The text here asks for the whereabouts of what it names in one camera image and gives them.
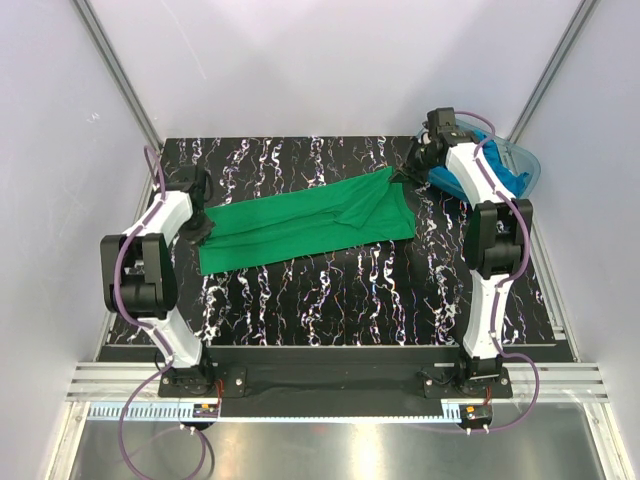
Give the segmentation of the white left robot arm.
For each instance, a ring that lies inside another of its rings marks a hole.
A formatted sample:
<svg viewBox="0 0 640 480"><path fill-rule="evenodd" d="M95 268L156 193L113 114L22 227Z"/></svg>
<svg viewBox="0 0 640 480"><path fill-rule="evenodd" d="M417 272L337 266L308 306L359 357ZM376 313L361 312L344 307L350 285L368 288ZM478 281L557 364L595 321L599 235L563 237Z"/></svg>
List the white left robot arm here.
<svg viewBox="0 0 640 480"><path fill-rule="evenodd" d="M214 223L205 203L212 192L204 168L182 167L160 181L134 225L100 242L105 305L155 344L164 359L159 371L165 397L204 396L215 388L213 362L177 307L179 287L169 252L175 238L196 247L209 238Z"/></svg>

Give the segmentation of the aluminium corner post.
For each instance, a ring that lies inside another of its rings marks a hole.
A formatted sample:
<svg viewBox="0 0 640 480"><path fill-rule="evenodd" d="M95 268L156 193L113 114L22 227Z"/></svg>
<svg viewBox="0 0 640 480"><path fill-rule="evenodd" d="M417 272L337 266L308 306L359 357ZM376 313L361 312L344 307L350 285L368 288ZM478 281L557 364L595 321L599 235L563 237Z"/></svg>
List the aluminium corner post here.
<svg viewBox="0 0 640 480"><path fill-rule="evenodd" d="M599 0L581 0L579 2L539 79L537 80L534 89L529 95L513 128L507 136L508 141L517 143L524 134L527 126L534 117L548 90L552 86L561 68L568 59L573 47L577 43L582 31L590 21L599 4Z"/></svg>
<svg viewBox="0 0 640 480"><path fill-rule="evenodd" d="M107 32L102 25L92 3L87 0L71 0L71 6L77 13L82 25L88 33L96 48L99 57L106 67L111 79L116 85L136 125L142 132L145 140L151 146L159 149L164 141L153 126L150 116L147 114L133 84L113 47Z"/></svg>

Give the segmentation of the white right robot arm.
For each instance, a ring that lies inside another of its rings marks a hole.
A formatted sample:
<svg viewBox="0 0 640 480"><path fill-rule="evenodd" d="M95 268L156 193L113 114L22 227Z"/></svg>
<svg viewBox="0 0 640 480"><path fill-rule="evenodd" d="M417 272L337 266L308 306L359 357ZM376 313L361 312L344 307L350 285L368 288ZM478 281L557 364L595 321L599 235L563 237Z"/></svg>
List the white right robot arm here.
<svg viewBox="0 0 640 480"><path fill-rule="evenodd" d="M452 107L426 114L425 133L414 139L392 183L423 185L430 171L444 167L460 184L472 207L463 243L463 256L472 276L470 318L459 359L446 385L466 396L484 394L500 381L503 360L502 325L511 286L530 260L533 206L519 199L499 179L484 156L483 138L457 124Z"/></svg>

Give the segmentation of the green t shirt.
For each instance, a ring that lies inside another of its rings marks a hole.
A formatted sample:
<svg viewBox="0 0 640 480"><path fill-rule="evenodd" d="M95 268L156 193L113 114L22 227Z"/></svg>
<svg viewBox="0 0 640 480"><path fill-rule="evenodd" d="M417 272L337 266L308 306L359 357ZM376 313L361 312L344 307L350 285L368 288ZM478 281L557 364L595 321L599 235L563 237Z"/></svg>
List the green t shirt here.
<svg viewBox="0 0 640 480"><path fill-rule="evenodd" d="M325 186L207 210L204 275L414 237L415 214L391 167Z"/></svg>

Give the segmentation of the left aluminium corner post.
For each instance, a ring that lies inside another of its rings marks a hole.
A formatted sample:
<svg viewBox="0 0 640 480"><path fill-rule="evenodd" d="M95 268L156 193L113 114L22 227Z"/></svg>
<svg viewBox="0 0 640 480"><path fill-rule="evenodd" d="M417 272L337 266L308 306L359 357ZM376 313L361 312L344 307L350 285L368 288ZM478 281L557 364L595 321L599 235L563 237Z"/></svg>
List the left aluminium corner post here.
<svg viewBox="0 0 640 480"><path fill-rule="evenodd" d="M147 114L133 84L113 47L107 32L102 25L92 3L87 0L71 0L71 6L77 13L82 25L88 33L96 48L99 57L106 67L111 79L116 85L136 125L142 132L145 140L151 146L159 149L164 141L153 126L150 116Z"/></svg>

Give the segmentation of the aluminium front frame rail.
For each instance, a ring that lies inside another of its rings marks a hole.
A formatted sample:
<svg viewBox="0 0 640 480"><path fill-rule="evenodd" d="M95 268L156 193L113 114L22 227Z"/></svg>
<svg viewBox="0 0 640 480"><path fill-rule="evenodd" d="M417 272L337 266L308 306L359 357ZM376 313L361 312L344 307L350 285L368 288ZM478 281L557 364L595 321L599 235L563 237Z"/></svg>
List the aluminium front frame rail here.
<svg viewBox="0 0 640 480"><path fill-rule="evenodd" d="M100 421L93 402L222 403L162 398L144 363L83 363L69 387L49 479L635 479L593 363L507 367L510 399L490 400L492 422L453 424L182 423Z"/></svg>

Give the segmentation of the right aluminium corner post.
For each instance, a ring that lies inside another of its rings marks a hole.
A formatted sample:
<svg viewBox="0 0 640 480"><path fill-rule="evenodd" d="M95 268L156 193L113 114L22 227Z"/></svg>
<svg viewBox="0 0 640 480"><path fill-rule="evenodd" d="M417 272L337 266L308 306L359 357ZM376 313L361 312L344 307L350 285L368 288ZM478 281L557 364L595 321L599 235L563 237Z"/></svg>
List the right aluminium corner post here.
<svg viewBox="0 0 640 480"><path fill-rule="evenodd" d="M599 0L581 0L579 2L539 79L537 80L534 89L529 95L513 128L507 136L508 141L517 143L524 134L527 126L534 117L548 90L552 86L561 68L568 59L573 47L577 43L582 31L590 21L599 4Z"/></svg>

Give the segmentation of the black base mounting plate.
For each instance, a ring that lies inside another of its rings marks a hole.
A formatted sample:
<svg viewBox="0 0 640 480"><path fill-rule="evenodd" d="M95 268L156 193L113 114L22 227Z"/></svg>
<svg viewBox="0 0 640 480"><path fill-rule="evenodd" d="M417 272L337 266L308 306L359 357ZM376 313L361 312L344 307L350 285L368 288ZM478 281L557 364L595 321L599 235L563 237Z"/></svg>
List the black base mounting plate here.
<svg viewBox="0 0 640 480"><path fill-rule="evenodd" d="M416 413L429 402L513 396L506 370L480 395L446 385L456 346L209 347L222 403L284 405L326 413Z"/></svg>

